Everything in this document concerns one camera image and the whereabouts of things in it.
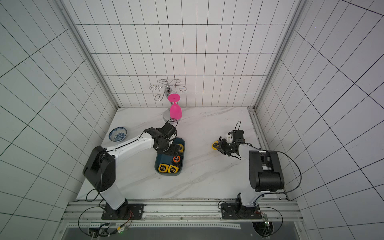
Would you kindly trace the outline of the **black orange tape measure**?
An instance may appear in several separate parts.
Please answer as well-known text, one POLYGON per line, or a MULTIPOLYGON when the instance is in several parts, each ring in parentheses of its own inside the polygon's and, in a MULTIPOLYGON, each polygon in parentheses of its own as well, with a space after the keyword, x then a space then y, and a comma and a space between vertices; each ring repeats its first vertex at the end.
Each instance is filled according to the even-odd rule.
POLYGON ((181 157, 180 157, 180 156, 175 156, 175 157, 173 157, 173 163, 174 163, 174 164, 179 164, 180 161, 181 161, 181 157))

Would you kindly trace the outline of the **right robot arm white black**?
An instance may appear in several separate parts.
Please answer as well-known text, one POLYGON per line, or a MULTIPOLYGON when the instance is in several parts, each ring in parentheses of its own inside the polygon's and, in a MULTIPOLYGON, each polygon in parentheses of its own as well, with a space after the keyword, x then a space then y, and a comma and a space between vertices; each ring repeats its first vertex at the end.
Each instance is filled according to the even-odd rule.
POLYGON ((250 143, 229 143, 225 139, 213 143, 212 148, 228 157, 248 161, 250 186, 238 194, 235 203, 238 209, 255 208, 264 196, 284 189, 278 152, 262 150, 250 143))

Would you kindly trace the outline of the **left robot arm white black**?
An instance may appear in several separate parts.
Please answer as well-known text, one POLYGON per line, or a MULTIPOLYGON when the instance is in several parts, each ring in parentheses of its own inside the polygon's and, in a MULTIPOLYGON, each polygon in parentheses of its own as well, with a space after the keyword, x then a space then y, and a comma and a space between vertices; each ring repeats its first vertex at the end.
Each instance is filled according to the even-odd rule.
POLYGON ((161 128, 145 129, 139 136, 114 147, 97 146, 92 150, 83 175, 106 201, 107 213, 112 212, 121 219, 133 208, 116 184, 116 171, 121 163, 151 148, 158 154, 176 156, 180 149, 174 143, 177 133, 172 124, 166 123, 161 128))

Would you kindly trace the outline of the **dark teal storage box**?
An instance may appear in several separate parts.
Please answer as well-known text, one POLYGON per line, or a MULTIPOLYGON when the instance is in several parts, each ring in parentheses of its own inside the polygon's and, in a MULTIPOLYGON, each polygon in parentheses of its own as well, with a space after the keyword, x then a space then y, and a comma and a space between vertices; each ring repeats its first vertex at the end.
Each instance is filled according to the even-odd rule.
POLYGON ((160 175, 163 175, 163 176, 178 176, 182 172, 183 164, 184 164, 184 159, 185 159, 185 153, 186 153, 186 142, 182 138, 176 138, 173 141, 173 143, 182 144, 184 146, 184 152, 183 153, 179 152, 179 154, 177 155, 177 156, 181 157, 181 161, 180 161, 179 164, 174 164, 173 163, 173 157, 175 157, 175 156, 169 156, 169 155, 165 155, 165 154, 157 154, 154 168, 155 168, 155 171, 157 173, 159 173, 160 175), (177 167, 179 167, 179 171, 176 174, 169 174, 168 172, 167 173, 160 173, 160 172, 158 172, 159 164, 167 164, 167 165, 177 166, 177 167))

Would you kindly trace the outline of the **silver glass holder stand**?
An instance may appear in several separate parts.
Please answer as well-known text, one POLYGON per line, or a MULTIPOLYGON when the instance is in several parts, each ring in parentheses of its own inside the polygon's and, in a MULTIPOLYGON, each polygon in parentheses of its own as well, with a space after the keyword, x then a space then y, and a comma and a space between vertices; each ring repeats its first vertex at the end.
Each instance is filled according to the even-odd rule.
POLYGON ((181 93, 186 92, 187 87, 183 84, 181 84, 182 80, 180 79, 160 79, 156 84, 150 85, 149 89, 152 92, 155 92, 157 90, 163 91, 162 93, 158 93, 155 95, 154 99, 156 102, 162 102, 164 100, 167 100, 170 104, 167 110, 163 112, 163 120, 165 122, 170 121, 171 124, 175 124, 178 119, 172 120, 171 118, 171 108, 174 104, 176 104, 179 100, 170 100, 170 96, 177 94, 178 90, 181 93))

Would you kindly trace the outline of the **pink plastic wine glass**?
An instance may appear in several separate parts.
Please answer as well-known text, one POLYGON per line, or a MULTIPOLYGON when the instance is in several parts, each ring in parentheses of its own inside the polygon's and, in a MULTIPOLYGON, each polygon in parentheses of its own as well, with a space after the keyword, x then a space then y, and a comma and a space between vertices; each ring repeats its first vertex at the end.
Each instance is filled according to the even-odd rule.
POLYGON ((182 118, 182 109, 178 105, 181 97, 178 94, 170 94, 168 96, 169 102, 172 104, 170 107, 170 117, 171 119, 180 120, 182 118))

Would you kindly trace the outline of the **blue white patterned bowl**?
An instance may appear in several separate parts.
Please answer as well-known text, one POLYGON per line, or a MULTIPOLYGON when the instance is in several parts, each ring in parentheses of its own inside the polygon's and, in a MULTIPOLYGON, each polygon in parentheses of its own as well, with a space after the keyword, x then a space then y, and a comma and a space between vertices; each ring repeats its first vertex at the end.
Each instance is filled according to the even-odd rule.
POLYGON ((117 127, 110 131, 109 140, 112 142, 120 142, 124 140, 127 136, 127 129, 124 127, 117 127))

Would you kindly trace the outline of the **right electronics board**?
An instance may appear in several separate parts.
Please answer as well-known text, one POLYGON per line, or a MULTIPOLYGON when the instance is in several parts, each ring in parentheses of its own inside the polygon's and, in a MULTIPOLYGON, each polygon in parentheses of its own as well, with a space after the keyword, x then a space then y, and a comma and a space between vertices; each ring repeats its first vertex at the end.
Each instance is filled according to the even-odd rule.
POLYGON ((273 224, 271 224, 268 220, 268 216, 265 213, 261 213, 262 223, 258 224, 258 234, 263 238, 269 238, 274 231, 273 224))

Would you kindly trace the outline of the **electronics board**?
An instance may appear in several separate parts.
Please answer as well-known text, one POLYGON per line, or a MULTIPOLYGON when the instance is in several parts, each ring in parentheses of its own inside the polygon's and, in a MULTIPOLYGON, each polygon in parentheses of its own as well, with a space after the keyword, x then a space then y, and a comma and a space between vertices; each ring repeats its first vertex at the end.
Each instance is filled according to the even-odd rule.
POLYGON ((89 228, 88 234, 91 239, 108 238, 113 235, 121 234, 128 229, 128 225, 119 225, 115 229, 112 228, 111 223, 104 223, 98 227, 89 228))
POLYGON ((271 224, 268 220, 268 216, 265 213, 261 213, 262 223, 258 224, 258 234, 263 238, 269 238, 274 231, 273 224, 271 224))

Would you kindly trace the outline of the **left electronics board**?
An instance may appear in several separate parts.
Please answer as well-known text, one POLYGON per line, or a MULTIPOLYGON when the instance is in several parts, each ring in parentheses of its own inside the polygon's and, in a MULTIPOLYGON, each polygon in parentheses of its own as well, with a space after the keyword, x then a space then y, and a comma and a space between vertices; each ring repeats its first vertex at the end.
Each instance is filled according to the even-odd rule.
POLYGON ((91 239, 108 238, 113 235, 121 234, 128 229, 128 225, 119 225, 115 229, 112 228, 111 223, 104 223, 98 227, 89 228, 88 234, 91 239))

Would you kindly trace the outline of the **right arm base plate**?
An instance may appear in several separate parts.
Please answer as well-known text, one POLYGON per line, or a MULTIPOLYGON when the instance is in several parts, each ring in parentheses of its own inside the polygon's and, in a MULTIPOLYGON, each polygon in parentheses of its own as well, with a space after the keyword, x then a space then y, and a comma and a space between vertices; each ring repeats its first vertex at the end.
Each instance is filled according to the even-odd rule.
POLYGON ((223 220, 261 220, 263 218, 263 214, 258 207, 220 203, 219 209, 223 220))

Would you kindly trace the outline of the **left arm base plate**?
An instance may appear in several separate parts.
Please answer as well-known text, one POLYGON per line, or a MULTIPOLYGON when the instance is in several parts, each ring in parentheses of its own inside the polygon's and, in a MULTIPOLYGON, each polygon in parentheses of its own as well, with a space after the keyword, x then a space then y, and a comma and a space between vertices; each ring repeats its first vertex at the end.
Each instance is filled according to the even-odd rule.
POLYGON ((114 210, 109 204, 106 204, 103 210, 102 220, 141 220, 144 206, 144 204, 123 203, 120 208, 114 210))

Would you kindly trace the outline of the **aluminium mounting rail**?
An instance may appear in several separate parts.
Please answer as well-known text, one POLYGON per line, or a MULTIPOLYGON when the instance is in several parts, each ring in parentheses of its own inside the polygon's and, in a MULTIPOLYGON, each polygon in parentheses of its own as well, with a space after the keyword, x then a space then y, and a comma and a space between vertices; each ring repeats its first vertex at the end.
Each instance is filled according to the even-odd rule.
POLYGON ((263 240, 279 239, 282 232, 293 223, 293 231, 300 240, 310 237, 304 225, 304 218, 296 202, 286 199, 267 199, 256 207, 268 216, 273 224, 274 231, 269 238, 258 234, 258 224, 263 220, 223 220, 220 203, 235 204, 236 200, 138 200, 130 204, 144 204, 141 220, 102 220, 105 202, 88 203, 85 201, 71 202, 68 204, 57 232, 55 240, 64 240, 73 230, 78 239, 102 240, 120 237, 133 228, 214 228, 240 230, 241 223, 251 223, 251 232, 263 240), (128 225, 128 229, 108 238, 91 239, 89 228, 98 227, 104 223, 111 223, 115 229, 119 225, 128 225))

